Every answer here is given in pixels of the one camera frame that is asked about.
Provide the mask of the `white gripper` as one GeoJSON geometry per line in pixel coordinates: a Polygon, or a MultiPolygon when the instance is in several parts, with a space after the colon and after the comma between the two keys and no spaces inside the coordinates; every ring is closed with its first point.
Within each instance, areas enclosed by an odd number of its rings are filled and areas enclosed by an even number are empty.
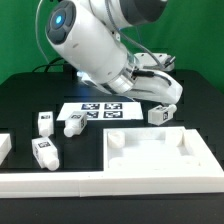
{"type": "Polygon", "coordinates": [[[167,73],[160,70],[136,69],[132,73],[135,83],[127,95],[132,98],[176,104],[183,87],[167,73]]]}

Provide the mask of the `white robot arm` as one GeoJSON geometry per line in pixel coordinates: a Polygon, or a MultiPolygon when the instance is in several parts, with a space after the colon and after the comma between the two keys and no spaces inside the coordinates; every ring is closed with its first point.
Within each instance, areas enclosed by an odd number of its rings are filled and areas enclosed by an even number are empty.
{"type": "Polygon", "coordinates": [[[51,12],[46,37],[82,81],[113,95],[175,104],[183,88],[168,72],[174,58],[143,47],[131,53],[123,28],[152,23],[168,0],[62,0],[51,12]]]}

